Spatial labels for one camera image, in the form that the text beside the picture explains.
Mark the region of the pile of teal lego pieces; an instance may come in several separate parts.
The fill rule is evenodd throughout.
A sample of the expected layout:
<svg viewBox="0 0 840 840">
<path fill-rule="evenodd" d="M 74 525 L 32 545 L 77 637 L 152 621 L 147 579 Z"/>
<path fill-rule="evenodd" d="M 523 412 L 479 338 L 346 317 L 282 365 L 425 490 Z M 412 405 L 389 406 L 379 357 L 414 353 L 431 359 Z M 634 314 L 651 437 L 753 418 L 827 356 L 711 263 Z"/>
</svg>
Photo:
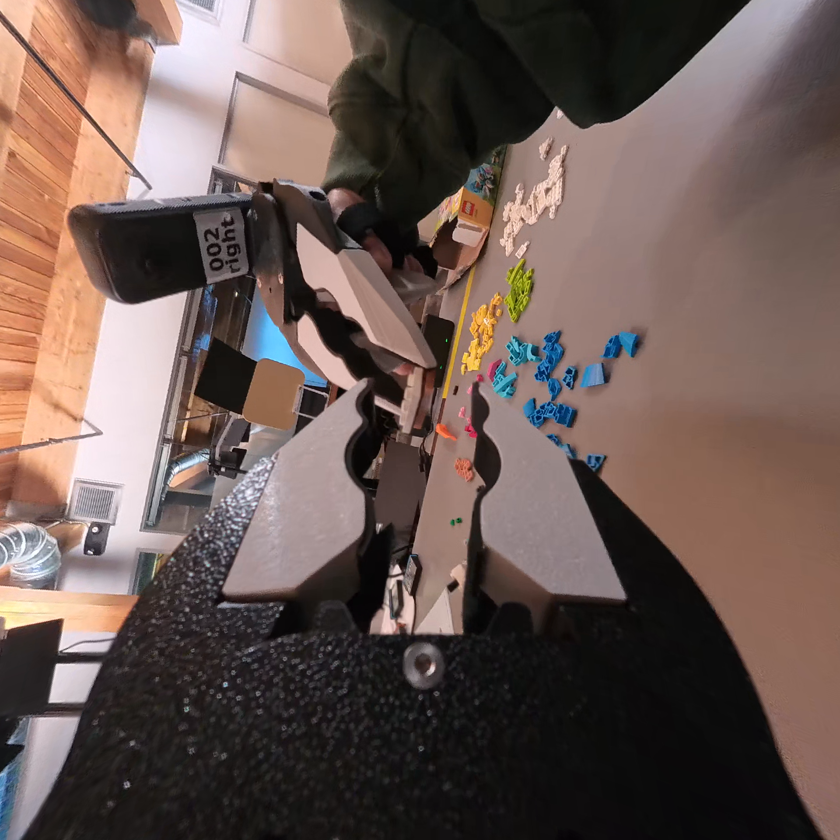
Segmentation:
<svg viewBox="0 0 840 840">
<path fill-rule="evenodd" d="M 524 364 L 537 364 L 542 356 L 535 344 L 522 342 L 516 336 L 507 342 L 506 350 L 507 360 L 501 360 L 492 388 L 498 396 L 511 399 L 517 390 L 518 368 Z"/>
</svg>

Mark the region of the scattered pink lego pieces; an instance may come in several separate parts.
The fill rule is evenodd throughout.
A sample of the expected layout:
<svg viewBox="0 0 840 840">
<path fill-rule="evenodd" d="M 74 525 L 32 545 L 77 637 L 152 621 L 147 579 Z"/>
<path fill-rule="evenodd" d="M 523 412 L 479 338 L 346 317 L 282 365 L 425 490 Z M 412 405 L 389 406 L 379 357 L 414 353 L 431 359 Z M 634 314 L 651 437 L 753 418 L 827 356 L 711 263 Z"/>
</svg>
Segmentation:
<svg viewBox="0 0 840 840">
<path fill-rule="evenodd" d="M 466 394 L 466 403 L 460 408 L 458 412 L 458 417 L 464 421 L 465 424 L 465 432 L 470 438 L 477 438 L 477 432 L 473 427 L 471 422 L 471 396 L 474 390 L 474 385 L 478 384 L 479 382 L 489 382 L 492 384 L 494 382 L 496 373 L 501 366 L 501 360 L 495 360 L 491 362 L 488 371 L 486 374 L 482 374 L 480 372 L 476 373 L 474 379 L 470 382 Z"/>
</svg>

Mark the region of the person's right hand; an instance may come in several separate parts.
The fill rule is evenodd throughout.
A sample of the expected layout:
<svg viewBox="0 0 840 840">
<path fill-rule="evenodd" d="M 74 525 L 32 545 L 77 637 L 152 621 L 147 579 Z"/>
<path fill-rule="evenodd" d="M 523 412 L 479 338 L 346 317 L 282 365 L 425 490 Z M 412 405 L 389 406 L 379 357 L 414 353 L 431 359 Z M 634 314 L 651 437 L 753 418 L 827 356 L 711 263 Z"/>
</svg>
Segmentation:
<svg viewBox="0 0 840 840">
<path fill-rule="evenodd" d="M 335 188 L 327 193 L 331 206 L 332 217 L 335 222 L 349 208 L 356 204 L 363 204 L 364 198 L 356 192 L 345 188 Z M 361 239 L 355 241 L 362 246 L 374 259 L 374 262 L 382 270 L 385 276 L 390 279 L 394 273 L 392 255 L 377 234 L 369 232 Z M 404 270 L 425 273 L 424 267 L 413 255 L 407 255 L 403 261 Z"/>
</svg>

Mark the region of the silver flexible duct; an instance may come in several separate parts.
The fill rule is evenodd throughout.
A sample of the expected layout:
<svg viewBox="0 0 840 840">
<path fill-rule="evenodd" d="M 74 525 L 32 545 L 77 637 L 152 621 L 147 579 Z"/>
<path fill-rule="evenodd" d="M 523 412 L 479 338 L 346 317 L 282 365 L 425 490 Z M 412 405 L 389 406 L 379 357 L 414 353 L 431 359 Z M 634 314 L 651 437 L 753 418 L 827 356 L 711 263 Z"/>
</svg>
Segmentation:
<svg viewBox="0 0 840 840">
<path fill-rule="evenodd" d="M 60 546 L 45 528 L 26 521 L 1 524 L 1 585 L 54 591 Z"/>
</svg>

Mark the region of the pile of lime lego pieces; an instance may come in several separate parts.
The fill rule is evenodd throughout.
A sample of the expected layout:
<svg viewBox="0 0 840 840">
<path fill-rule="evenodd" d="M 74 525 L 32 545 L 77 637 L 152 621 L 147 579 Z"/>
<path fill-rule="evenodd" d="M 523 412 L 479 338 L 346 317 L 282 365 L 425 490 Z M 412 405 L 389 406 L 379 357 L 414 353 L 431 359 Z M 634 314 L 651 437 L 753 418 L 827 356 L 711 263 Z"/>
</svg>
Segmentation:
<svg viewBox="0 0 840 840">
<path fill-rule="evenodd" d="M 522 257 L 511 267 L 506 275 L 508 293 L 504 297 L 508 316 L 513 323 L 517 323 L 530 303 L 533 288 L 533 268 L 528 268 L 527 260 Z"/>
</svg>

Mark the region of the black panel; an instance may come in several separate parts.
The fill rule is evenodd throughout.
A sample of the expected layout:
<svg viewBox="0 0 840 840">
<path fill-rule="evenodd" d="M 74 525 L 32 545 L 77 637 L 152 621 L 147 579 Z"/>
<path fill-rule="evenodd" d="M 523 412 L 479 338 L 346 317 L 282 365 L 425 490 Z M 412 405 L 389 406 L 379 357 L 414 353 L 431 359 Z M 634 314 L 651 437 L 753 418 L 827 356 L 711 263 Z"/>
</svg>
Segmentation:
<svg viewBox="0 0 840 840">
<path fill-rule="evenodd" d="M 257 362 L 212 338 L 194 386 L 194 396 L 229 413 L 243 415 Z"/>
</svg>

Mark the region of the white air vent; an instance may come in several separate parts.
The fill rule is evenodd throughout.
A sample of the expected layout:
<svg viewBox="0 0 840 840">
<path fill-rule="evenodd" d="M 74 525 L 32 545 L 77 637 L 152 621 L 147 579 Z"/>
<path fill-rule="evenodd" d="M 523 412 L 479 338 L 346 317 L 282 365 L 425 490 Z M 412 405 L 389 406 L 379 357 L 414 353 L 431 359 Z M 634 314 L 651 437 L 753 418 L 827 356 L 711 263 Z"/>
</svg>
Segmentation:
<svg viewBox="0 0 840 840">
<path fill-rule="evenodd" d="M 122 484 L 75 478 L 65 517 L 74 522 L 116 524 L 122 495 Z"/>
</svg>

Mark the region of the brown white lego assembly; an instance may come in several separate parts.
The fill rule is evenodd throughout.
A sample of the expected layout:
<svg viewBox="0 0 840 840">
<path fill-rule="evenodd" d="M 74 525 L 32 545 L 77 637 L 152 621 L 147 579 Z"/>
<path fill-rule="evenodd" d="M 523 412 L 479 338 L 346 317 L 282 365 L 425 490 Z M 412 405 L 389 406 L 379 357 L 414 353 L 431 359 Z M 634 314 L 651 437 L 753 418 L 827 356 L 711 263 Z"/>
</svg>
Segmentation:
<svg viewBox="0 0 840 840">
<path fill-rule="evenodd" d="M 402 434 L 414 434 L 431 420 L 436 371 L 415 364 L 404 363 L 405 383 L 397 417 Z"/>
</svg>

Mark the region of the white paper sheet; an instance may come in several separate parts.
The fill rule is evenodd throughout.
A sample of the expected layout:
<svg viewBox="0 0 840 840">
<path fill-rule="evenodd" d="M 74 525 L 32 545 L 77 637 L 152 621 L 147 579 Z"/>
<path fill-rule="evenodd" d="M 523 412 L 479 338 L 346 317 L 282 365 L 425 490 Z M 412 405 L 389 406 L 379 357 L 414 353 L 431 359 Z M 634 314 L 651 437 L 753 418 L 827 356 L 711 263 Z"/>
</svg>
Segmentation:
<svg viewBox="0 0 840 840">
<path fill-rule="evenodd" d="M 415 635 L 461 635 L 463 624 L 463 589 L 445 588 L 425 618 L 417 625 Z"/>
</svg>

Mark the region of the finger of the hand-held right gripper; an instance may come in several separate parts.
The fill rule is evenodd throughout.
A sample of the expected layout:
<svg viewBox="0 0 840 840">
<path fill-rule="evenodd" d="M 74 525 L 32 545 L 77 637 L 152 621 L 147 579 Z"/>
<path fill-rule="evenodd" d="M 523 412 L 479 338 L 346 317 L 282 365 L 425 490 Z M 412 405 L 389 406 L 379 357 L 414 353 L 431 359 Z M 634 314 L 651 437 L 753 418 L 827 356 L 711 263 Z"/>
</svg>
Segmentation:
<svg viewBox="0 0 840 840">
<path fill-rule="evenodd" d="M 363 379 L 374 379 L 377 366 L 353 340 L 353 323 L 339 311 L 315 308 L 297 321 L 297 342 L 323 377 L 345 391 Z"/>
<path fill-rule="evenodd" d="M 424 369 L 436 367 L 420 328 L 368 251 L 334 249 L 302 223 L 296 235 L 302 278 L 313 291 L 326 292 L 377 347 Z"/>
</svg>

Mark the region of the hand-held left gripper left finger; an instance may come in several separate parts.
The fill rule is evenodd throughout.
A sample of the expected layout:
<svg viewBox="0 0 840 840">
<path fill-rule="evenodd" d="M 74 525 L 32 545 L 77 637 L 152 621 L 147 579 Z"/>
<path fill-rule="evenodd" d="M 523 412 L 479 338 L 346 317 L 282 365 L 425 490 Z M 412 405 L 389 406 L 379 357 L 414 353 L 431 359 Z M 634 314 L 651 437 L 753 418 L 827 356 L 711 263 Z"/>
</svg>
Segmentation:
<svg viewBox="0 0 840 840">
<path fill-rule="evenodd" d="M 225 607 L 292 604 L 310 617 L 340 602 L 354 621 L 372 621 L 391 560 L 362 478 L 381 444 L 364 380 L 278 449 L 227 573 Z"/>
</svg>

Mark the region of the yellow tape strip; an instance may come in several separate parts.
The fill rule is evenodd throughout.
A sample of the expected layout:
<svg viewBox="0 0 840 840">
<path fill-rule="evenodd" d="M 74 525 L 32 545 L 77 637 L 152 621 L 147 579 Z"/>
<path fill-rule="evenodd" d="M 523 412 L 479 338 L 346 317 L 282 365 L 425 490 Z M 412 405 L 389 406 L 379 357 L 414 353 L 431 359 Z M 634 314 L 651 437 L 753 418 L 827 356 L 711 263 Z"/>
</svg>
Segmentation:
<svg viewBox="0 0 840 840">
<path fill-rule="evenodd" d="M 473 265 L 465 275 L 459 278 L 453 286 L 446 290 L 443 297 L 441 317 L 453 322 L 454 331 L 452 338 L 449 341 L 449 352 L 447 364 L 445 366 L 444 381 L 438 394 L 442 401 L 445 401 L 448 398 L 453 375 L 459 359 L 459 346 L 461 343 L 462 332 L 465 327 L 476 268 L 477 266 Z"/>
</svg>

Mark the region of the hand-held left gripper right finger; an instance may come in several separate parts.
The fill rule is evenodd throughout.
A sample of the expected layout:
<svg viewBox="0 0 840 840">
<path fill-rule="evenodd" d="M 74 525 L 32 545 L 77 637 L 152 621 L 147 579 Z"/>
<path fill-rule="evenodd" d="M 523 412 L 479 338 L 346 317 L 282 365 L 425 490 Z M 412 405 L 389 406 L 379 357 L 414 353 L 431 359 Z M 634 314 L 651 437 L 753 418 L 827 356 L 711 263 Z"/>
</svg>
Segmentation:
<svg viewBox="0 0 840 840">
<path fill-rule="evenodd" d="M 463 627 L 485 628 L 492 606 L 514 603 L 545 628 L 566 603 L 622 605 L 627 594 L 562 448 L 486 383 L 474 384 L 474 467 Z"/>
</svg>

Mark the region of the pile of yellow lego pieces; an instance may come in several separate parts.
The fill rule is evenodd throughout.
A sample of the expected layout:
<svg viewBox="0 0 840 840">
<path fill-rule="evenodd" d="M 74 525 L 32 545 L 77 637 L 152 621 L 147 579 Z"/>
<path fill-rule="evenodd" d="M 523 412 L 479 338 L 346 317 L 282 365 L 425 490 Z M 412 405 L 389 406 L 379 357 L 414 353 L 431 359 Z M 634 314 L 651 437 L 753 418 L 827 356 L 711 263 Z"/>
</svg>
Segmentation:
<svg viewBox="0 0 840 840">
<path fill-rule="evenodd" d="M 469 325 L 471 341 L 467 351 L 463 353 L 460 365 L 462 375 L 480 371 L 482 362 L 494 343 L 496 326 L 502 314 L 502 303 L 502 295 L 497 292 L 488 303 L 481 305 L 472 314 Z"/>
</svg>

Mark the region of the pile of blue lego pieces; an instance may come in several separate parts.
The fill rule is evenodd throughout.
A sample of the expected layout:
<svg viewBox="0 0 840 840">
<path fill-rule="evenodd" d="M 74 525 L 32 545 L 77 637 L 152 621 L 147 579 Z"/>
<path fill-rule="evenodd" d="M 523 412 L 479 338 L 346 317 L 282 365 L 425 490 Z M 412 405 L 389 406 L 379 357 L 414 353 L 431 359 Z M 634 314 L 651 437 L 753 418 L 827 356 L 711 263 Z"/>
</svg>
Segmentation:
<svg viewBox="0 0 840 840">
<path fill-rule="evenodd" d="M 567 429 L 572 428 L 578 410 L 568 403 L 561 402 L 560 396 L 565 392 L 573 392 L 575 388 L 591 390 L 606 385 L 611 375 L 606 362 L 615 361 L 622 354 L 634 358 L 642 343 L 642 337 L 638 333 L 621 331 L 606 342 L 601 360 L 586 365 L 582 370 L 575 365 L 568 365 L 560 377 L 557 377 L 554 373 L 564 359 L 564 347 L 560 343 L 560 337 L 559 330 L 546 333 L 542 339 L 541 351 L 537 355 L 534 380 L 547 386 L 549 399 L 537 404 L 532 398 L 522 408 L 524 416 L 535 428 L 540 428 L 546 422 Z"/>
</svg>

